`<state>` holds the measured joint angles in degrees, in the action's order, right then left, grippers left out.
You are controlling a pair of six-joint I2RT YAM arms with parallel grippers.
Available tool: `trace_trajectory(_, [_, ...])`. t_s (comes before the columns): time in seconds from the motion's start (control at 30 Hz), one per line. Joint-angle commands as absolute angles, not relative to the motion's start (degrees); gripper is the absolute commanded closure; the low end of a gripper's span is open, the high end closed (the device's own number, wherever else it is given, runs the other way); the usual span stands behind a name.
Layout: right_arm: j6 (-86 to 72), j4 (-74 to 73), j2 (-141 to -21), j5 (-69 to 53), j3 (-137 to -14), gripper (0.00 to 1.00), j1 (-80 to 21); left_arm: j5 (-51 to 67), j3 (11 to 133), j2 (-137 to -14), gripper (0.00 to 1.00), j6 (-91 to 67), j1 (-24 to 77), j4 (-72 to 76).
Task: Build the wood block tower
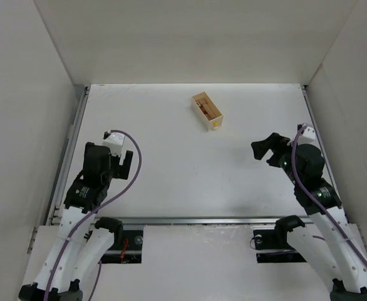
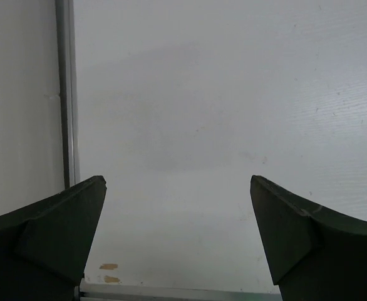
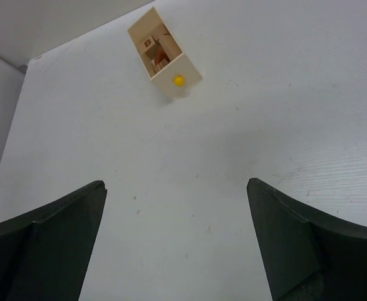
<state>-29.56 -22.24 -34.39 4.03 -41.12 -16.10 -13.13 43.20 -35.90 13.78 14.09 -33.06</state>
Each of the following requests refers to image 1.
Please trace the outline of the cream plastic drawer box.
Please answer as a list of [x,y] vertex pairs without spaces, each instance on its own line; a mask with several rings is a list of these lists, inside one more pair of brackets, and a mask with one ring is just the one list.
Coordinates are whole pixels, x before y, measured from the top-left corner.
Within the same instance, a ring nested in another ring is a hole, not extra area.
[[224,115],[206,92],[194,95],[191,107],[207,130],[215,130],[222,125]]

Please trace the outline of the long light wood block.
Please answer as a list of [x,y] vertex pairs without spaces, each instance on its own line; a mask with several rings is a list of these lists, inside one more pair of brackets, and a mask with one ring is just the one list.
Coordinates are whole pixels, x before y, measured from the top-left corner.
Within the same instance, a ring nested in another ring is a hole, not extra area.
[[203,108],[207,112],[207,115],[210,117],[210,120],[215,119],[218,117],[218,114],[214,112],[213,108],[209,105],[208,102],[203,104]]

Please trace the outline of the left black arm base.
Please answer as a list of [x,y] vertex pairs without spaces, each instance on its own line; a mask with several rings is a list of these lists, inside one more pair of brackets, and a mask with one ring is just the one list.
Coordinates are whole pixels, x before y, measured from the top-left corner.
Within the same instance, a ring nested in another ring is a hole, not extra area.
[[142,262],[143,230],[127,230],[102,256],[102,264],[139,264]]

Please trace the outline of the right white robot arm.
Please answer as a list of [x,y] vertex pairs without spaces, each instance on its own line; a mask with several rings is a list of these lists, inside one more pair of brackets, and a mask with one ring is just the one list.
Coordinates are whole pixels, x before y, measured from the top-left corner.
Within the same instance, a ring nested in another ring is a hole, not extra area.
[[367,300],[367,257],[354,237],[336,191],[323,178],[325,160],[311,144],[314,129],[301,127],[293,140],[272,133],[251,143],[254,158],[281,168],[294,185],[294,195],[321,238],[315,238],[296,215],[276,221],[283,245],[296,250],[326,286],[330,300]]

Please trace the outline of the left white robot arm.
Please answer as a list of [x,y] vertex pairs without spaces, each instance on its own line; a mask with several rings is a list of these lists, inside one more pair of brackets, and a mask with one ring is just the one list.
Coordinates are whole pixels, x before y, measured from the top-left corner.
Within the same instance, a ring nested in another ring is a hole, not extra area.
[[133,152],[123,156],[121,148],[115,142],[86,143],[83,167],[66,193],[56,239],[36,278],[21,287],[19,300],[83,299],[82,286],[90,272],[123,232],[117,219],[95,220],[112,180],[128,179]]

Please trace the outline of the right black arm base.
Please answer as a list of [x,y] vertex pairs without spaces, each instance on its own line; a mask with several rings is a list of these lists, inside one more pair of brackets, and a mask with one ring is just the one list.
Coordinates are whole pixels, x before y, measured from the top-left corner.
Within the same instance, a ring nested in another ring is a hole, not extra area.
[[305,263],[305,259],[287,243],[283,243],[274,229],[255,229],[249,242],[256,251],[258,263]]

